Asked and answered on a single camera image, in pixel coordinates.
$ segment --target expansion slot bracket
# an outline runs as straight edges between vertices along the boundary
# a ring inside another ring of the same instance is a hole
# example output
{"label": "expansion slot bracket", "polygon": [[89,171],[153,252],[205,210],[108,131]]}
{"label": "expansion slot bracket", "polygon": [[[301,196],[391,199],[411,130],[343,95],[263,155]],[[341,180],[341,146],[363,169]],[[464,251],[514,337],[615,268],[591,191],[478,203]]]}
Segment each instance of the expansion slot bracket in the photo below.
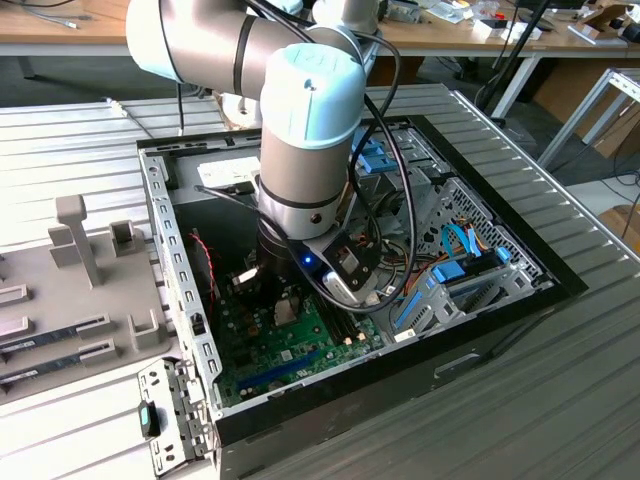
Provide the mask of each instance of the expansion slot bracket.
{"label": "expansion slot bracket", "polygon": [[[150,438],[157,477],[195,460],[217,460],[204,390],[191,361],[158,360],[138,373],[138,385],[143,435]],[[156,431],[149,433],[145,426],[152,423]]]}

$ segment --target wooden desk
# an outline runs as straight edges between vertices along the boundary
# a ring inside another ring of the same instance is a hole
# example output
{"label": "wooden desk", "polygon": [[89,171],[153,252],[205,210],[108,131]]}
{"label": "wooden desk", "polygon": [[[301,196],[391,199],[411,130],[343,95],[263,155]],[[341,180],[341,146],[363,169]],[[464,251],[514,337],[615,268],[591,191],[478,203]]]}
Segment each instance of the wooden desk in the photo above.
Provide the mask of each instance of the wooden desk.
{"label": "wooden desk", "polygon": [[[43,13],[86,14],[80,0]],[[0,2],[0,55],[128,56],[124,22],[94,13],[90,15],[92,20],[73,20],[78,25],[73,29],[30,15],[21,7]]]}
{"label": "wooden desk", "polygon": [[[51,11],[77,15],[82,13],[82,4],[78,0]],[[507,18],[513,15],[513,7],[506,2],[501,11]],[[76,30],[46,22],[20,7],[0,3],[0,55],[128,56],[124,22],[100,15],[93,17],[91,21],[77,21]],[[385,21],[380,29],[405,56],[496,57],[504,44],[499,38],[479,39],[469,21],[453,25],[425,12],[423,22],[409,25]],[[530,42],[521,52],[524,61],[494,110],[494,116],[506,115],[542,58],[640,58],[640,45],[594,47],[567,31],[569,21],[555,19],[553,23],[556,31],[543,33],[540,40]]]}

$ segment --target ribbed metal surface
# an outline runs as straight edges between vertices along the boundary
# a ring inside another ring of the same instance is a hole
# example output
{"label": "ribbed metal surface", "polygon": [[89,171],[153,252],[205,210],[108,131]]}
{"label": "ribbed metal surface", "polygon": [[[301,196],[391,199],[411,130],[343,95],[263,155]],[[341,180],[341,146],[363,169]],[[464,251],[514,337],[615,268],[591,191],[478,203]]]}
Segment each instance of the ribbed metal surface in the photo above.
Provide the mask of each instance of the ribbed metal surface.
{"label": "ribbed metal surface", "polygon": [[491,364],[251,478],[637,478],[637,261],[468,104],[427,117],[589,291]]}
{"label": "ribbed metal surface", "polygon": [[[371,90],[378,104],[385,95]],[[125,105],[154,136],[176,134],[173,100]],[[185,111],[187,134],[223,129],[208,100]],[[446,88],[402,88],[388,115],[407,114],[427,114],[590,290],[492,364],[254,478],[635,478],[638,264]],[[104,104],[0,110],[0,248],[46,242],[62,192],[86,195],[91,231],[130,218],[148,232],[134,145],[144,136]],[[0,407],[0,431],[15,432],[0,435],[2,473],[152,478],[134,410],[140,368]]]}
{"label": "ribbed metal surface", "polygon": [[640,102],[640,69],[620,68],[613,71],[609,83]]}

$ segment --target gray parts tray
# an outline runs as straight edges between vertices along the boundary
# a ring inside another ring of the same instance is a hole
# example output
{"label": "gray parts tray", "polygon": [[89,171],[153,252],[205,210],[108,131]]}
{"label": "gray parts tray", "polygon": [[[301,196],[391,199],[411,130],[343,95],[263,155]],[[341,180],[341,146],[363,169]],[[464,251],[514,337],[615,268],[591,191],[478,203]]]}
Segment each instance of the gray parts tray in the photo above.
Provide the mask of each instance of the gray parts tray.
{"label": "gray parts tray", "polygon": [[[169,349],[142,234],[137,232],[132,242],[126,256],[116,256],[113,235],[89,237],[102,280],[93,288],[81,262],[58,268],[51,246],[3,254],[0,290],[10,292],[5,299],[12,301],[0,303],[0,404]],[[109,355],[68,360],[109,341]],[[40,373],[28,374],[35,367]]]}

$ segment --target electronic equipment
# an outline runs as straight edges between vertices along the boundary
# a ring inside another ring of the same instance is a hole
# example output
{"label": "electronic equipment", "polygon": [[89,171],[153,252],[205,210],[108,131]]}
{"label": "electronic equipment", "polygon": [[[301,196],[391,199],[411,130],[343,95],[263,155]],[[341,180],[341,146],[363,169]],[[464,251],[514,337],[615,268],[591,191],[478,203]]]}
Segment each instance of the electronic equipment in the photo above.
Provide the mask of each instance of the electronic equipment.
{"label": "electronic equipment", "polygon": [[427,9],[427,13],[438,17],[441,20],[445,20],[449,23],[460,23],[464,20],[462,10],[455,8],[453,5],[447,2],[438,2],[433,7]]}
{"label": "electronic equipment", "polygon": [[[547,9],[557,10],[580,10],[584,5],[584,0],[551,0]],[[540,5],[540,0],[517,0],[516,6],[518,8],[524,8],[527,10],[535,10]],[[524,23],[529,23],[532,18],[532,13],[527,11],[519,11],[518,18]],[[553,23],[541,18],[536,24],[540,30],[544,32],[551,32],[555,30]]]}
{"label": "electronic equipment", "polygon": [[585,288],[428,121],[382,118],[397,84],[378,110],[363,56],[383,43],[378,3],[319,1],[315,25],[265,0],[130,4],[142,68],[260,99],[263,118],[138,143],[182,350],[138,375],[157,476],[207,459],[244,478],[481,364]]}
{"label": "electronic equipment", "polygon": [[[156,475],[204,458],[223,479],[277,462],[481,364],[584,288],[423,117],[387,123],[411,172],[423,273],[404,300],[370,315],[336,308],[304,279],[256,268],[255,214],[194,190],[218,178],[258,205],[260,131],[139,142],[184,353],[141,372],[140,389],[156,409],[173,411],[173,398],[175,411],[192,412],[150,438]],[[388,154],[376,132],[357,168],[388,239],[375,266],[380,298],[407,249],[408,209]],[[339,211],[343,230],[362,243],[362,205],[354,198]],[[182,385],[183,396],[151,388],[158,378]]]}
{"label": "electronic equipment", "polygon": [[640,43],[640,25],[632,23],[627,25],[622,31],[622,38],[625,38],[633,43]]}

